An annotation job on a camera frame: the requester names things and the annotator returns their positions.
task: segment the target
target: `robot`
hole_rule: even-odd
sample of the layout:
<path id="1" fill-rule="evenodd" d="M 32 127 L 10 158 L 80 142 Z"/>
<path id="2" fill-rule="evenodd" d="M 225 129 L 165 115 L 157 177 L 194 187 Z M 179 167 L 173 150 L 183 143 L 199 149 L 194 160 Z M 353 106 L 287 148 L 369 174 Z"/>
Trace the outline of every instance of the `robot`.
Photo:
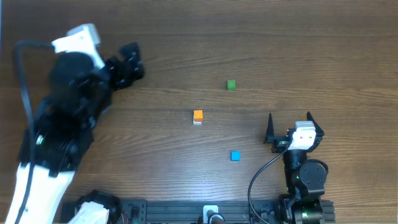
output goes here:
<path id="1" fill-rule="evenodd" d="M 60 200 L 85 152 L 94 141 L 93 129 L 111 105 L 114 91 L 141 79 L 144 63 L 136 43 L 119 49 L 122 60 L 103 60 L 96 48 L 101 43 L 93 24 L 83 24 L 51 44 L 21 41 L 14 56 L 21 83 L 21 95 L 29 122 L 19 153 L 21 161 L 6 224 L 52 223 Z M 51 94 L 33 115 L 25 84 L 22 62 L 24 47 L 54 50 L 57 61 L 50 72 Z M 65 203 L 61 219 L 67 223 L 325 223 L 333 222 L 333 203 L 323 202 L 328 166 L 308 159 L 322 140 L 323 130 L 307 113 L 307 121 L 297 121 L 286 136 L 274 136 L 269 115 L 265 143 L 278 154 L 253 177 L 244 202 L 146 202 L 92 191 L 77 202 Z M 288 194 L 279 201 L 251 200 L 256 177 L 278 158 L 284 159 Z M 231 207 L 242 214 L 232 218 Z M 190 212 L 179 210 L 184 207 Z M 163 212 L 153 212 L 154 208 Z"/>

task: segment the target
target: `wood grain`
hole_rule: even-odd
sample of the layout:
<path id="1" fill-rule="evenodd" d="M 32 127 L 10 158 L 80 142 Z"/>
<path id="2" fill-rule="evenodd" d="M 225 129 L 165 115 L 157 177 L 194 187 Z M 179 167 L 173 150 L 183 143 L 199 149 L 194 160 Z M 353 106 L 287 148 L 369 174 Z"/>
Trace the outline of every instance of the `wood grain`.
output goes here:
<path id="1" fill-rule="evenodd" d="M 12 46 L 96 24 L 101 55 L 137 41 L 146 76 L 114 94 L 65 196 L 93 189 L 148 200 L 246 200 L 272 159 L 267 116 L 285 134 L 311 111 L 326 135 L 311 157 L 330 167 L 324 199 L 338 222 L 396 222 L 398 2 L 386 0 L 5 0 L 0 61 L 0 220 L 12 199 L 26 127 Z M 36 105 L 55 56 L 26 52 Z M 236 91 L 226 81 L 236 80 Z M 204 111 L 201 126 L 192 110 Z M 240 162 L 229 160 L 241 151 Z M 254 198 L 284 193 L 282 161 Z"/>

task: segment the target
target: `blue cube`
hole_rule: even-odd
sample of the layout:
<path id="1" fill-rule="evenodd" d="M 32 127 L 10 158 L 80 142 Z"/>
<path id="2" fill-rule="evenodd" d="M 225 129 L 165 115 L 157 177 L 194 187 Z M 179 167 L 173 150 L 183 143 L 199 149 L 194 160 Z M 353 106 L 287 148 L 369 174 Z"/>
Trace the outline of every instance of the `blue cube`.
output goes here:
<path id="1" fill-rule="evenodd" d="M 232 151 L 231 152 L 231 161 L 240 161 L 241 160 L 241 152 Z"/>

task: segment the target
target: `tabletop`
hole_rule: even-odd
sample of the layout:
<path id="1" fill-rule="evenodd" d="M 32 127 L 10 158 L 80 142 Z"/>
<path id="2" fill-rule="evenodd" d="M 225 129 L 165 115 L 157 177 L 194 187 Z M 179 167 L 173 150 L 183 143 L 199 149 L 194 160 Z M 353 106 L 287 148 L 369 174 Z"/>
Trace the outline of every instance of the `tabletop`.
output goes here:
<path id="1" fill-rule="evenodd" d="M 92 22 L 101 56 L 141 46 L 146 75 L 117 91 L 64 198 L 93 189 L 147 200 L 247 200 L 275 155 L 268 114 L 285 134 L 310 111 L 325 131 L 309 154 L 329 166 L 322 199 L 338 222 L 397 221 L 398 2 L 383 0 L 3 0 L 0 61 L 0 221 L 26 128 L 11 52 Z M 34 105 L 56 56 L 27 50 Z M 227 91 L 227 80 L 236 90 Z M 203 110 L 203 124 L 192 124 Z M 240 151 L 239 162 L 230 152 Z M 252 197 L 285 192 L 282 161 Z"/>

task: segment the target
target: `orange cube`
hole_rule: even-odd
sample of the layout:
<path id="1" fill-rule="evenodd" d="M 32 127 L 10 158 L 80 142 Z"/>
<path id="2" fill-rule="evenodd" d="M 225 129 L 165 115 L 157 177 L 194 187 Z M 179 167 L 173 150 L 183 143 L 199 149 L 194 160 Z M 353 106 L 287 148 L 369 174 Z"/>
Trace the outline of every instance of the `orange cube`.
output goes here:
<path id="1" fill-rule="evenodd" d="M 193 111 L 193 120 L 194 120 L 194 122 L 202 122 L 203 121 L 203 111 L 202 110 Z"/>

